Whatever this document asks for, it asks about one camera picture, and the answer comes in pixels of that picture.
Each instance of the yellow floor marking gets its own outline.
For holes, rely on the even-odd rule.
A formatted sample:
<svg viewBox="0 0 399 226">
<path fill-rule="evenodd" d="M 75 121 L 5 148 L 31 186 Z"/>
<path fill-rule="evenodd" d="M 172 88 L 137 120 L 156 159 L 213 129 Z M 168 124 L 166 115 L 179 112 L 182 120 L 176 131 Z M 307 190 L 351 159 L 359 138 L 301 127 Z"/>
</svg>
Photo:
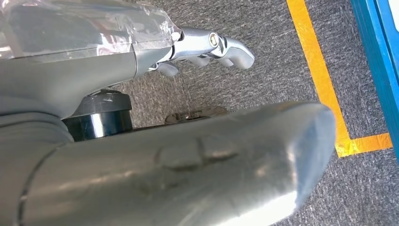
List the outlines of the yellow floor marking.
<svg viewBox="0 0 399 226">
<path fill-rule="evenodd" d="M 344 157 L 392 147 L 388 133 L 351 140 L 305 1 L 287 0 L 287 4 L 320 102 L 331 108 L 334 113 L 337 123 L 335 148 L 338 156 Z"/>
</svg>

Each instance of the robotic finger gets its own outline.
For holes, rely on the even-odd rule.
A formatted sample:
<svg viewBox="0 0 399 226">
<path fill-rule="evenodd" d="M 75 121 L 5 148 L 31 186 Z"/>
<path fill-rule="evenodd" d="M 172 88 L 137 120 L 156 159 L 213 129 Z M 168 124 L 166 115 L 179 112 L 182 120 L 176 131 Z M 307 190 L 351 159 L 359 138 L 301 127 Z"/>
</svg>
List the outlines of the robotic finger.
<svg viewBox="0 0 399 226">
<path fill-rule="evenodd" d="M 240 69 L 248 69 L 254 63 L 254 55 L 236 39 L 209 30 L 192 27 L 181 29 L 179 41 L 175 42 L 171 50 L 148 71 L 159 70 L 165 75 L 174 76 L 178 69 L 172 62 L 186 60 L 204 67 L 211 59 L 216 59 L 223 66 L 234 65 Z"/>
</svg>

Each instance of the gray carpet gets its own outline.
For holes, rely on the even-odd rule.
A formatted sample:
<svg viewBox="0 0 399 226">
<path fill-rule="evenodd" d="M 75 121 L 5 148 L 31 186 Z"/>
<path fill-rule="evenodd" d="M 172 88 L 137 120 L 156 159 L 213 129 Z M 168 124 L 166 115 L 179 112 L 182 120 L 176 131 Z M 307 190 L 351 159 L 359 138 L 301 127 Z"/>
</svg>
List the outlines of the gray carpet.
<svg viewBox="0 0 399 226">
<path fill-rule="evenodd" d="M 288 101 L 318 101 L 285 0 L 151 0 L 177 25 L 213 29 L 246 43 L 256 56 L 247 71 L 216 62 L 179 64 L 123 83 L 135 126 L 161 124 L 172 112 L 220 105 L 230 111 Z M 351 138 L 386 132 L 349 0 L 306 2 Z M 333 156 L 310 199 L 279 226 L 398 226 L 399 177 L 391 149 Z"/>
</svg>

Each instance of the plastic wrap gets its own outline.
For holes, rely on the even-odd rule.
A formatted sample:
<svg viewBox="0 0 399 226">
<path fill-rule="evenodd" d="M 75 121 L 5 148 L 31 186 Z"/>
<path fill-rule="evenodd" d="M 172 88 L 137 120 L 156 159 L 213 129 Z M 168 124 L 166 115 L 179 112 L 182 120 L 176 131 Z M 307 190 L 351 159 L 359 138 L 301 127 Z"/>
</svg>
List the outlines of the plastic wrap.
<svg viewBox="0 0 399 226">
<path fill-rule="evenodd" d="M 0 60 L 38 62 L 170 47 L 165 11 L 119 0 L 0 0 Z"/>
</svg>

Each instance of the metal bolt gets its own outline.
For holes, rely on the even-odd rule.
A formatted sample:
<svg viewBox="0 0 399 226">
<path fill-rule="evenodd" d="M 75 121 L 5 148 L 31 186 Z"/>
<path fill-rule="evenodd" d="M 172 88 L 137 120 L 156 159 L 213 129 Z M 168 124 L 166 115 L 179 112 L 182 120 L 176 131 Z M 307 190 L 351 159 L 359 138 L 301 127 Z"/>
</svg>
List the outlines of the metal bolt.
<svg viewBox="0 0 399 226">
<path fill-rule="evenodd" d="M 216 47 L 217 45 L 219 45 L 219 39 L 217 34 L 211 33 L 209 35 L 209 43 L 211 44 L 212 47 Z"/>
</svg>

